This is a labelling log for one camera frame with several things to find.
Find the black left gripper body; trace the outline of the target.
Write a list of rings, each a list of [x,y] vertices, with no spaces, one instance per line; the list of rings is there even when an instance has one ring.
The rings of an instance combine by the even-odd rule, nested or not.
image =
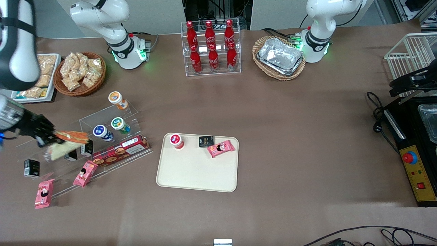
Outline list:
[[[437,71],[436,67],[426,67],[411,73],[409,76],[410,88],[429,92],[437,89]]]

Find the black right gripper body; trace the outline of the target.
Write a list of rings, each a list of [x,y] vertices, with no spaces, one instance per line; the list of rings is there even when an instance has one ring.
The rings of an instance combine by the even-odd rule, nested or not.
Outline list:
[[[24,111],[22,118],[15,125],[21,136],[46,137],[47,133],[54,133],[54,125],[42,114]]]

